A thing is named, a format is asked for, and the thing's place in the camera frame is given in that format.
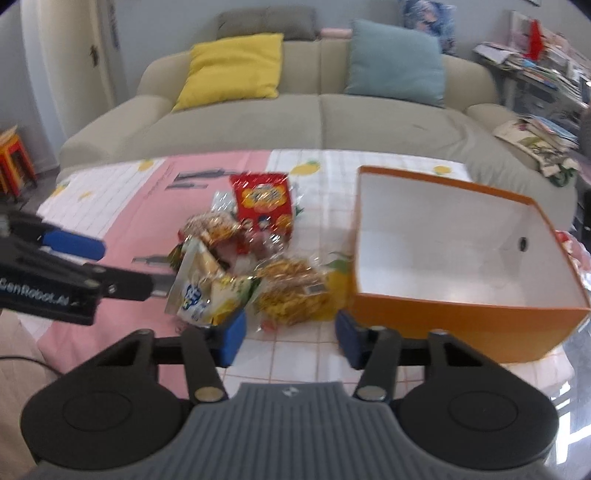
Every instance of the blue pillow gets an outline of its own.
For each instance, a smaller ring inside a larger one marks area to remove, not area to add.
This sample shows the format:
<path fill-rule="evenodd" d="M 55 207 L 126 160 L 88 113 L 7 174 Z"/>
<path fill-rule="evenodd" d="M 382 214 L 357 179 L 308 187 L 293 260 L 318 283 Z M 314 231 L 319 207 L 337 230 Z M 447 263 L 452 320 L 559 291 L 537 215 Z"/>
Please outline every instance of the blue pillow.
<path fill-rule="evenodd" d="M 353 20 L 345 93 L 443 106 L 439 42 L 416 30 Z"/>
<path fill-rule="evenodd" d="M 446 55 L 456 54 L 456 26 L 454 5 L 431 0 L 402 0 L 404 26 L 421 30 L 439 39 L 441 51 Z"/>

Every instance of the pillow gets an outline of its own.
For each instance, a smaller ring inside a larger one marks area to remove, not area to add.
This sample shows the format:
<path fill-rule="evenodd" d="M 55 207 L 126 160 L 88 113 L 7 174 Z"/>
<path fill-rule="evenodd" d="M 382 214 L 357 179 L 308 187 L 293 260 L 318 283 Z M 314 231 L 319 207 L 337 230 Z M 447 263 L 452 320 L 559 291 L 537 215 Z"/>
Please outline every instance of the pillow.
<path fill-rule="evenodd" d="M 353 21 L 345 93 L 443 106 L 446 74 L 435 37 Z"/>
<path fill-rule="evenodd" d="M 448 55 L 456 54 L 456 26 L 453 16 L 454 5 L 446 5 L 430 0 L 402 0 L 404 26 L 421 30 L 439 39 L 441 51 Z"/>
<path fill-rule="evenodd" d="M 316 9 L 301 6 L 240 8 L 218 17 L 217 37 L 283 33 L 284 40 L 315 40 Z"/>
<path fill-rule="evenodd" d="M 276 98 L 281 34 L 224 38 L 191 49 L 189 77 L 173 111 L 225 100 Z"/>

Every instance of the white checkered tablecloth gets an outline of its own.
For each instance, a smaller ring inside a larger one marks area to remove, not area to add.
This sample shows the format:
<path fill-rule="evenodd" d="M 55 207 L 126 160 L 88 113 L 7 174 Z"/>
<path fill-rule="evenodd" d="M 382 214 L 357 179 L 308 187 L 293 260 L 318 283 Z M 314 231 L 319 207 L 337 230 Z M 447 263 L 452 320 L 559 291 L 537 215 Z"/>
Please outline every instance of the white checkered tablecloth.
<path fill-rule="evenodd" d="M 47 221 L 85 235 L 102 238 L 119 212 L 163 159 L 105 166 L 74 174 L 68 188 L 51 197 L 39 210 Z M 384 166 L 434 174 L 435 166 L 448 166 L 447 177 L 470 181 L 462 164 L 432 158 L 353 151 L 275 150 L 267 171 L 291 172 L 294 167 L 318 163 L 308 175 L 293 175 L 302 195 L 304 213 L 295 223 L 290 249 L 297 255 L 319 257 L 322 264 L 331 252 L 352 253 L 352 216 L 357 169 L 362 165 Z M 92 202 L 78 200 L 92 192 Z M 38 339 L 49 321 L 21 316 L 23 325 Z M 352 392 L 360 372 L 353 370 L 339 352 L 333 322 L 308 322 L 281 327 L 268 333 L 251 319 L 248 334 L 234 364 L 218 369 L 226 389 L 234 394 L 241 382 L 297 383 L 341 381 Z M 507 366 L 513 373 L 550 393 L 573 375 L 562 347 L 538 362 Z M 395 396 L 401 397 L 423 381 L 422 367 L 402 367 Z"/>

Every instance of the white door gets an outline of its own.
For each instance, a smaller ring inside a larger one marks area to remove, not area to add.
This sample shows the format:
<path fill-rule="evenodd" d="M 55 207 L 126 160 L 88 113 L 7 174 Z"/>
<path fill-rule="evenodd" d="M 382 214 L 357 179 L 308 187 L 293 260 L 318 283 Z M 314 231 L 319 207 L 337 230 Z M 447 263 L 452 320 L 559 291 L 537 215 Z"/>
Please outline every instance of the white door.
<path fill-rule="evenodd" d="M 95 2 L 37 2 L 44 66 L 66 138 L 113 108 Z"/>

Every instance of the orange box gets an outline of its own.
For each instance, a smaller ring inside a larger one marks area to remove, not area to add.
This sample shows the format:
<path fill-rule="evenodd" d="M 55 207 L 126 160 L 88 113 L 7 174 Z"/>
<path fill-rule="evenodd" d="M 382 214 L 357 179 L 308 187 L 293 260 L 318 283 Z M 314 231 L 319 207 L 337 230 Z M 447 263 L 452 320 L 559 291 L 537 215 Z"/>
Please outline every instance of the orange box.
<path fill-rule="evenodd" d="M 442 329 L 502 363 L 542 358 L 587 317 L 569 256 L 532 199 L 361 167 L 352 295 L 361 324 Z"/>

